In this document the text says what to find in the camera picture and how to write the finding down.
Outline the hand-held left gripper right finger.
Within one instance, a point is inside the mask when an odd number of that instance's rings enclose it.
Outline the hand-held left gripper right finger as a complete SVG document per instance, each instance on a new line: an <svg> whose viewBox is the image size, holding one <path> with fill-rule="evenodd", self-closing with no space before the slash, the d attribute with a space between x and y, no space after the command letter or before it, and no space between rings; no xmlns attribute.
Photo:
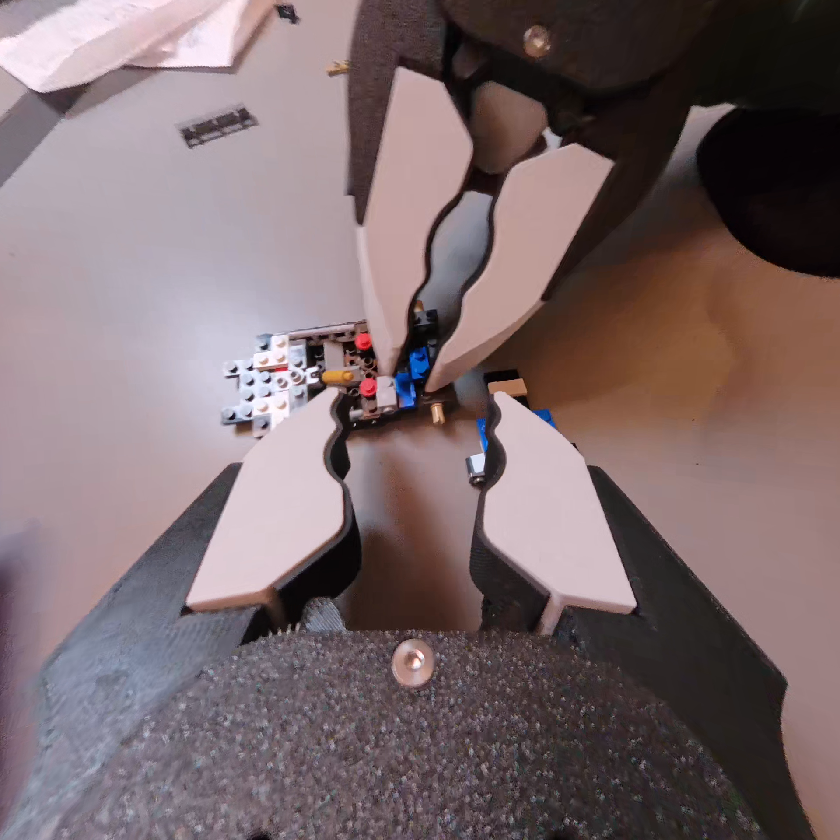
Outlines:
<svg viewBox="0 0 840 840"><path fill-rule="evenodd" d="M486 597L519 602L538 634L552 634L568 607L631 615L637 599L579 450L504 392L490 397L486 436L476 536L516 588L523 580L536 594L522 600L501 583Z"/></svg>

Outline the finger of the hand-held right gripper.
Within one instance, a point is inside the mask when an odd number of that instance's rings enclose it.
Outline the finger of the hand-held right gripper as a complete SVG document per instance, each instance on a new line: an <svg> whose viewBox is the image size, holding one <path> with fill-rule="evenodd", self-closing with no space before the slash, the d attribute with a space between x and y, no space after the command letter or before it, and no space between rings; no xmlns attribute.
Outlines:
<svg viewBox="0 0 840 840"><path fill-rule="evenodd" d="M476 367L541 308L543 293L613 166L572 143L511 168L492 206L486 258L469 279L427 392Z"/></svg>
<svg viewBox="0 0 840 840"><path fill-rule="evenodd" d="M462 191L473 140L443 82L396 70L357 250L379 375L393 376L442 212Z"/></svg>

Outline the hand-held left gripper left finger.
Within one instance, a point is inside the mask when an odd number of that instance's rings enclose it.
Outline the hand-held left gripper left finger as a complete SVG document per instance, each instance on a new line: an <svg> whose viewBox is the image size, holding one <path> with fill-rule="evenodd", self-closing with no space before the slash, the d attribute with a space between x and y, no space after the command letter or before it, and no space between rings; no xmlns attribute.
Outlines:
<svg viewBox="0 0 840 840"><path fill-rule="evenodd" d="M260 606L297 615L342 594L361 569L350 491L349 406L321 392L245 457L185 606L195 613Z"/></svg>

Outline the lego car model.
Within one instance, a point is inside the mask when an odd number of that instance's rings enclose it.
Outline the lego car model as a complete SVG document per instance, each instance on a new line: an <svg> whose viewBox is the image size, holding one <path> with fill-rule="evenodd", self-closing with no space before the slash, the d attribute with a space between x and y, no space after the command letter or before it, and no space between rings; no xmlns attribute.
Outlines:
<svg viewBox="0 0 840 840"><path fill-rule="evenodd" d="M221 412L226 426L248 426L255 438L302 410L326 387L346 396L350 427L378 427L414 413L443 424L457 406L452 385L426 392L438 356L438 314L414 303L407 350L393 375L380 371L365 320L289 333L262 333L249 357L227 361L224 377L237 401Z"/></svg>

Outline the black blue lego subassembly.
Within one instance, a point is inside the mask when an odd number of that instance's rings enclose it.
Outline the black blue lego subassembly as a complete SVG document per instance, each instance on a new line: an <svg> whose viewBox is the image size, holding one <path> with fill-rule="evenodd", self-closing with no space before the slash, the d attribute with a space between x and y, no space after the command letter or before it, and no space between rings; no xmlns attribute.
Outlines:
<svg viewBox="0 0 840 840"><path fill-rule="evenodd" d="M484 385L489 395L499 392L507 393L516 402L528 408L534 415L540 417L551 427L556 428L551 412L548 409L533 409L529 403L529 391L518 370L509 369L506 371L493 371L483 374ZM486 456L488 448L487 421L485 418L476 420L476 427L479 435L481 449L478 453L470 455L465 459L469 484L479 488L486 479Z"/></svg>

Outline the small flat black piece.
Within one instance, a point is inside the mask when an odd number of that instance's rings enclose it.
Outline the small flat black piece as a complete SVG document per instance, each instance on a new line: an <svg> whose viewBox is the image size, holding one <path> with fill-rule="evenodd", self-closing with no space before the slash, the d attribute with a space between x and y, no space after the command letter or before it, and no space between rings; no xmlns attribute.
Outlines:
<svg viewBox="0 0 840 840"><path fill-rule="evenodd" d="M244 105L237 105L209 116L184 122L177 131L188 149L195 149L232 134L259 125L255 114Z"/></svg>

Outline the white paper sheets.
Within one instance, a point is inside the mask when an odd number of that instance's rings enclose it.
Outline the white paper sheets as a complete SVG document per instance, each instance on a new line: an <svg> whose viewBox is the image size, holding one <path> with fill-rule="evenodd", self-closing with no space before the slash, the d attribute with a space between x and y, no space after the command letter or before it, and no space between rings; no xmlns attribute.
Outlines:
<svg viewBox="0 0 840 840"><path fill-rule="evenodd" d="M272 1L8 1L1 67L39 93L121 67L230 68Z"/></svg>

